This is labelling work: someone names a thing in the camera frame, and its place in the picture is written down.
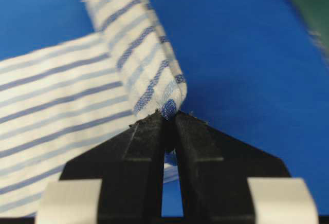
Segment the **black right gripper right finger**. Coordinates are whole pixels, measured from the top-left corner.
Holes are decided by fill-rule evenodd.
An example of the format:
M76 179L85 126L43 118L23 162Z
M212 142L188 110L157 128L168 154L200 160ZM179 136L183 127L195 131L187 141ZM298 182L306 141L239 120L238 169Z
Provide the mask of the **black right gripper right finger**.
M174 118L187 223L255 223L247 179L290 177L283 161L183 112Z

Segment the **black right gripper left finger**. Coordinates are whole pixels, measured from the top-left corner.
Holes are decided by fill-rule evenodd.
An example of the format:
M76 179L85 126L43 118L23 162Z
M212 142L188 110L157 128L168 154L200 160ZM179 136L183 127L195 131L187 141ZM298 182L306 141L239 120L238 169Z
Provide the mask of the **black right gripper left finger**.
M163 122L153 113L66 163L61 181L102 180L97 223L152 223L161 217Z

